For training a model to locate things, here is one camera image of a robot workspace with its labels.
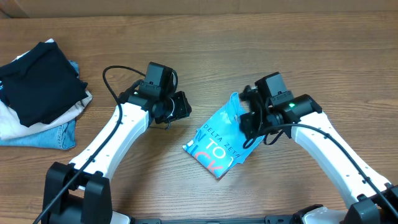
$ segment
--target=stack of folded clothes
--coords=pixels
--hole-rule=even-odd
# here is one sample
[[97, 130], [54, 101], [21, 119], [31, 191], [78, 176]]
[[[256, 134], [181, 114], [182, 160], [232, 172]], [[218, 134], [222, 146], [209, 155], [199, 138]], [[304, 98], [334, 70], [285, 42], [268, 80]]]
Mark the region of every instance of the stack of folded clothes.
[[0, 67], [0, 146], [70, 149], [76, 117], [92, 100], [52, 39]]

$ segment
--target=blue denim clothing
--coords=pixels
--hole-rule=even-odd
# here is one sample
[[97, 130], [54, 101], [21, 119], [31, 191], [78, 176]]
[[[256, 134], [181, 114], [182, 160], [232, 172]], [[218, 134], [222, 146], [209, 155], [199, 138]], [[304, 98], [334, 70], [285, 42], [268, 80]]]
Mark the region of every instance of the blue denim clothing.
[[[69, 62], [76, 72], [79, 73], [77, 62]], [[76, 120], [73, 119], [63, 125], [42, 131], [41, 133], [10, 140], [0, 139], [0, 146], [29, 146], [63, 150], [70, 149], [76, 146], [75, 126]]]

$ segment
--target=denim fabric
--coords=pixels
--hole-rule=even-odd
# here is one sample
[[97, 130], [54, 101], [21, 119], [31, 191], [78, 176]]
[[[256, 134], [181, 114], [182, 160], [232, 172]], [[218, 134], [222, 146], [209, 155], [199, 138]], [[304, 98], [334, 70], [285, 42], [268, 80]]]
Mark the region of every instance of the denim fabric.
[[[79, 73], [79, 66], [76, 62], [70, 64]], [[76, 120], [73, 119], [63, 125], [42, 131], [41, 133], [31, 134], [20, 138], [1, 140], [0, 146], [29, 146], [50, 149], [70, 149], [76, 146], [75, 141]]]

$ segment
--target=blue cloth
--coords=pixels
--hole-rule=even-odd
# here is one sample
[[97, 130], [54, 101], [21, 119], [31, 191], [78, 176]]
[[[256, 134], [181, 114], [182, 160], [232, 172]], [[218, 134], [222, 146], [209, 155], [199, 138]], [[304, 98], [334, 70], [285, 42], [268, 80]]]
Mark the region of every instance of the blue cloth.
[[[79, 73], [77, 62], [69, 62], [76, 72]], [[29, 146], [63, 150], [70, 149], [76, 146], [75, 126], [76, 120], [73, 119], [63, 125], [42, 131], [41, 133], [5, 141], [0, 139], [0, 146]]]
[[238, 93], [221, 107], [183, 148], [205, 166], [216, 178], [237, 163], [242, 164], [264, 139], [258, 137], [252, 146], [243, 149], [246, 137], [239, 128], [239, 118], [246, 113], [239, 103]]

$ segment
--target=clothing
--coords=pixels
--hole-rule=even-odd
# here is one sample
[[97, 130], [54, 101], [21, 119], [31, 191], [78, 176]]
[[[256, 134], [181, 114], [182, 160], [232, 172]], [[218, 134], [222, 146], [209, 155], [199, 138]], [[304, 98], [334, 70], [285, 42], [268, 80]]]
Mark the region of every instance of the clothing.
[[0, 67], [6, 100], [26, 127], [50, 124], [88, 97], [87, 83], [77, 75], [55, 42], [40, 42], [23, 57]]
[[[76, 72], [78, 72], [78, 64], [76, 62], [70, 62], [70, 64], [74, 67]], [[89, 91], [86, 91], [86, 94], [88, 95], [88, 97], [77, 102], [66, 113], [61, 115], [50, 124], [36, 123], [29, 128], [20, 124], [18, 115], [13, 109], [7, 107], [3, 102], [0, 102], [0, 139], [4, 141], [8, 139], [29, 136], [31, 134], [36, 134], [42, 131], [53, 129], [57, 126], [64, 125], [65, 123], [74, 120], [84, 110], [87, 104], [93, 99]], [[20, 146], [29, 146], [29, 142], [27, 142], [25, 145], [20, 144]]]
[[30, 146], [50, 149], [70, 149], [76, 146], [75, 119], [58, 127], [21, 138], [0, 140], [0, 146]]

